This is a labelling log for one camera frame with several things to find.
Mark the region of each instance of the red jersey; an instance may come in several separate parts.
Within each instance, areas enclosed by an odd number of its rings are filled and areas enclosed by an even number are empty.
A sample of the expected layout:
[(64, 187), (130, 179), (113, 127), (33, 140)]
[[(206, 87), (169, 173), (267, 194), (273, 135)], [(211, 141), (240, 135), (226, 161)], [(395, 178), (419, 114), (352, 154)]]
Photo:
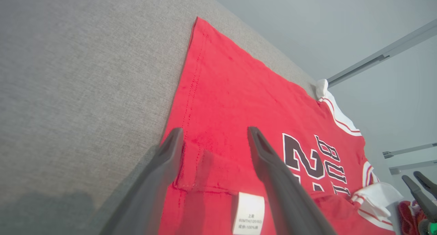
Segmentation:
[(377, 178), (364, 138), (330, 96), (314, 100), (198, 18), (165, 131), (184, 128), (185, 147), (159, 234), (232, 234), (238, 192), (264, 196), (261, 234), (275, 234), (248, 126), (261, 130), (339, 234), (392, 234), (388, 221), (363, 218), (350, 201)]

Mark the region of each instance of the gray fabric surface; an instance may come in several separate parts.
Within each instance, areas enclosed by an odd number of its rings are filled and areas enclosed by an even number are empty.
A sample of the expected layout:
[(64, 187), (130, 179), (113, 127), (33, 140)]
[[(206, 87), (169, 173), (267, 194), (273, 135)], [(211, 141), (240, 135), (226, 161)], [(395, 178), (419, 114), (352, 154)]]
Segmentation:
[(160, 142), (196, 16), (314, 96), (214, 0), (0, 0), (0, 234), (97, 234)]

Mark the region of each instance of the red shirt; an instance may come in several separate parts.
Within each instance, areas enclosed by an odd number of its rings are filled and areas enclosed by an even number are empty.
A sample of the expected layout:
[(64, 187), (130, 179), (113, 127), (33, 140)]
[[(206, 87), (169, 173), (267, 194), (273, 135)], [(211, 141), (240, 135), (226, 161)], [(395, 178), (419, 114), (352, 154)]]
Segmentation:
[(331, 100), (314, 100), (198, 18), (165, 132), (184, 128), (185, 148), (159, 234), (232, 234), (239, 191), (264, 196), (262, 234), (275, 234), (248, 126), (261, 130), (339, 234), (392, 234), (348, 201), (371, 183), (371, 166), (361, 133)]

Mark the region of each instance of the clothing tag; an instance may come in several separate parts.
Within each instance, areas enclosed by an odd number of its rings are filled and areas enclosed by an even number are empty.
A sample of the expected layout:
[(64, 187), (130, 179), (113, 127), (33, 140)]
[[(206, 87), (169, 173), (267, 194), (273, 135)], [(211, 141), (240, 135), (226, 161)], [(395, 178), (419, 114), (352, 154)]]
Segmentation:
[(238, 193), (238, 208), (235, 215), (234, 235), (259, 235), (264, 220), (264, 197), (243, 192)]

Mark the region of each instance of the white care label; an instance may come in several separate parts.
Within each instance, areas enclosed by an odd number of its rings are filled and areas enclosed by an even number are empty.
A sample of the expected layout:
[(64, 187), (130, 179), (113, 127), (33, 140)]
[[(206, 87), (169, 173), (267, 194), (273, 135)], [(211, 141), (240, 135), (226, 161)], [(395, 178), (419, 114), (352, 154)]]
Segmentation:
[(234, 235), (259, 235), (264, 220), (264, 197), (243, 192), (238, 193)]

